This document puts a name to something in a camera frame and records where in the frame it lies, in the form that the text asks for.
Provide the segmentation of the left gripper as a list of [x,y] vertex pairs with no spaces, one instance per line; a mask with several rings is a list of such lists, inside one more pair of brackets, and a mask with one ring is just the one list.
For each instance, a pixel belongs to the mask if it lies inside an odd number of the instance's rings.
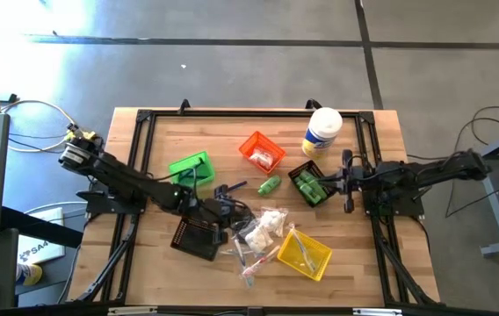
[[[226,198],[230,191],[239,189],[247,183],[243,181],[230,186],[221,184],[214,189],[214,196]],[[253,220],[253,212],[238,212],[232,203],[222,199],[198,198],[194,218],[217,226],[228,226],[232,231],[240,231]]]

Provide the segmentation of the white printed box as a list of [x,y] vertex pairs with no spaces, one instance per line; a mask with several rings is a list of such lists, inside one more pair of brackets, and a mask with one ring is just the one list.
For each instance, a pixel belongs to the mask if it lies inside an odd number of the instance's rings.
[[[41,212],[32,212],[31,216],[56,225],[64,225],[63,210],[61,207]],[[63,256],[65,256],[64,246],[25,235],[19,235],[18,237],[19,264],[40,264]]]

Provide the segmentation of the yellow plastic basket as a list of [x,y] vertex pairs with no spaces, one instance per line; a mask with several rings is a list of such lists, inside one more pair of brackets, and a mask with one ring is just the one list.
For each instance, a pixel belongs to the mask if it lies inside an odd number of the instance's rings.
[[[315,263],[316,271],[314,274],[310,272],[305,264],[299,246],[293,236],[293,231],[296,231],[307,248],[307,251]],[[332,256],[332,249],[320,243],[316,239],[304,234],[303,232],[293,229],[285,238],[277,258],[292,269],[300,272],[302,275],[319,282],[322,280],[324,272],[329,264]]]

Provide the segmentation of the bagged white cotton balls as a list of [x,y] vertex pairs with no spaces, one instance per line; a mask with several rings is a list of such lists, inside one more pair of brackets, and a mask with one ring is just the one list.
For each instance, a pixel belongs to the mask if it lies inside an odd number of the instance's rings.
[[268,231],[261,225],[247,233],[244,239],[256,255],[262,254],[273,243]]
[[253,150],[252,155],[249,159],[255,162],[258,166],[262,167],[265,170],[270,170],[272,164],[274,163],[274,157],[271,153],[263,150],[262,148],[256,147]]
[[265,228],[268,233],[274,233],[278,237],[284,235],[284,224],[288,210],[286,208],[262,207],[259,224]]

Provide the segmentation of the Lysol wipes canister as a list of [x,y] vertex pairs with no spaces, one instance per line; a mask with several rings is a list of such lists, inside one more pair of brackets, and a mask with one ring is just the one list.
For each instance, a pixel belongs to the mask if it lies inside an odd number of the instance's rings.
[[303,153],[313,159],[324,156],[340,133],[342,125],[343,118],[337,110],[332,108],[315,110],[301,144]]

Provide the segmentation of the orange plastic basket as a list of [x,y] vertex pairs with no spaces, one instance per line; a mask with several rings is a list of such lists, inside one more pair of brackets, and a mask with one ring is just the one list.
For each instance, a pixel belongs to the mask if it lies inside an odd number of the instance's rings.
[[[250,160],[250,156],[253,153],[253,150],[258,147],[263,150],[271,153],[274,157],[274,163],[270,170],[265,170],[262,167],[258,166],[255,162]],[[264,134],[259,131],[254,132],[250,135],[250,137],[239,147],[239,151],[244,158],[254,164],[258,169],[262,170],[265,174],[269,175],[282,161],[282,159],[286,156],[286,151],[280,147],[278,144],[270,140]]]

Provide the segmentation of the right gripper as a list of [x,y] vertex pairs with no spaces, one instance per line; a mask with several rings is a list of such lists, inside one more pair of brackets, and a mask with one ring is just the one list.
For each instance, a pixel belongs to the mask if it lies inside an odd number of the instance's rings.
[[342,152],[342,161],[344,172],[347,173],[345,180],[345,203],[344,212],[352,213],[355,210],[354,199],[351,195],[353,191],[373,190],[379,184],[377,169],[374,167],[364,168],[362,166],[353,166],[354,154],[350,149],[344,149]]

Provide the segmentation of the bagged black round pad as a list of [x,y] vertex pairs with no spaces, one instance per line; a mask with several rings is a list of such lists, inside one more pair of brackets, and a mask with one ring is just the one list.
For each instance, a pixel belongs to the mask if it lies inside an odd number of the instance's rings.
[[249,234],[252,233],[255,228],[258,226],[259,220],[253,217],[253,220],[242,230],[240,231],[232,231],[233,235],[236,236],[239,240],[240,243],[246,244],[245,237]]

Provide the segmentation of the green plastic basket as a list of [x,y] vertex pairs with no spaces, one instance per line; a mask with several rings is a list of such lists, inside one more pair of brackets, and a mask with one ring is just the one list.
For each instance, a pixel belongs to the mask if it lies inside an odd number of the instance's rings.
[[169,165],[171,182],[187,187],[210,183],[215,178],[215,170],[207,151],[185,157]]

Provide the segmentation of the silver bracket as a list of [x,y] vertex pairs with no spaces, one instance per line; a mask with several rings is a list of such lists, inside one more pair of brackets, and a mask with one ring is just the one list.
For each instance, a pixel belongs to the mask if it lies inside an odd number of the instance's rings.
[[153,306],[120,306],[108,309],[107,316],[152,316],[157,314]]
[[353,316],[402,316],[401,309],[353,308]]

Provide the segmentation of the bagged red white toothbrush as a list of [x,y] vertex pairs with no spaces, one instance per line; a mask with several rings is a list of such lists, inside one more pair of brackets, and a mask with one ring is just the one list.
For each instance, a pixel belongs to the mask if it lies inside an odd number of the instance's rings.
[[257,260],[255,263],[253,263],[251,266],[246,268],[242,272],[241,276],[244,278],[253,277],[267,262],[269,262],[276,255],[276,253],[279,250],[280,250],[280,246],[276,246],[267,255],[261,257],[259,260]]

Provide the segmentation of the black aluminium table frame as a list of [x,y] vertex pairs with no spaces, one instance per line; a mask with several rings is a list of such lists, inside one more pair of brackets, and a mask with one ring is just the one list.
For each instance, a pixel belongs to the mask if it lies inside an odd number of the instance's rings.
[[[207,151],[216,170],[214,181],[199,189],[206,197],[215,185],[248,181],[234,196],[259,211],[261,205],[285,207],[288,221],[303,233],[332,249],[321,281],[316,282],[274,259],[256,274],[248,288],[239,277],[240,263],[233,255],[217,254],[209,262],[170,247],[179,218],[148,203],[142,214],[134,247],[127,289],[128,305],[223,305],[223,306],[383,306],[379,270],[371,223],[355,194],[355,212],[345,214],[344,197],[335,195],[324,205],[310,208],[287,181],[287,173],[308,161],[301,142],[308,117],[264,117],[258,110],[233,110],[234,117],[162,117],[155,134],[148,171],[166,176],[168,164]],[[257,187],[267,176],[239,152],[255,131],[286,151],[274,170],[283,182],[269,197],[259,197]],[[116,216],[104,214],[93,220],[83,235],[69,299],[77,298],[105,265]],[[412,277],[434,300],[439,301],[427,241],[413,219],[395,220],[401,258]]]

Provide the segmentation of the black stand beam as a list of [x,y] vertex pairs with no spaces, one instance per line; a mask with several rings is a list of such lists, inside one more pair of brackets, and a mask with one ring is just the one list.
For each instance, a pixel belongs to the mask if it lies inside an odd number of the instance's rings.
[[77,248],[83,238],[83,234],[77,230],[38,219],[5,206],[1,211],[0,227],[17,229],[22,235],[69,248]]

